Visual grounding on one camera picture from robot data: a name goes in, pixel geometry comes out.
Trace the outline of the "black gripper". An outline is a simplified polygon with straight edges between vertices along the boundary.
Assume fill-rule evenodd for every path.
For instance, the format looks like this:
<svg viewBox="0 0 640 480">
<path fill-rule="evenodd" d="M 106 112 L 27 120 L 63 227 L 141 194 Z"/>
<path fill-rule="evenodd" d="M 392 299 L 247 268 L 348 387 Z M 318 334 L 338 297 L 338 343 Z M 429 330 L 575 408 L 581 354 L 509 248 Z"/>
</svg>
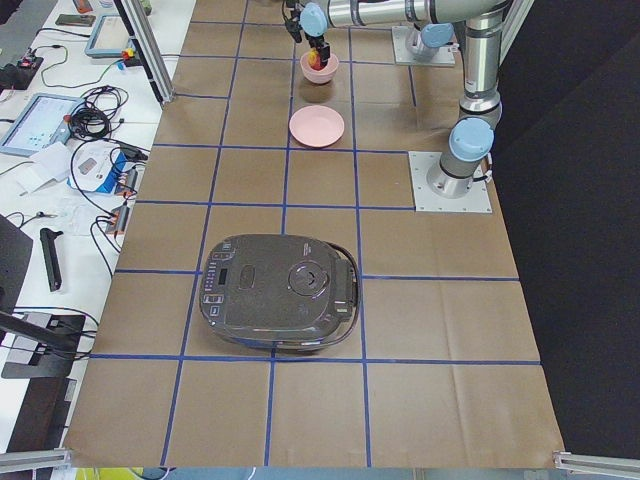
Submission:
<svg viewBox="0 0 640 480">
<path fill-rule="evenodd" d="M 299 17 L 285 17 L 284 24 L 287 32 L 293 38 L 295 42 L 302 41 L 302 28 L 299 23 Z M 326 67 L 331 57 L 330 44 L 325 42 L 324 36 L 313 36 L 308 33 L 305 34 L 306 40 L 312 49 L 318 50 L 319 66 Z"/>
</svg>

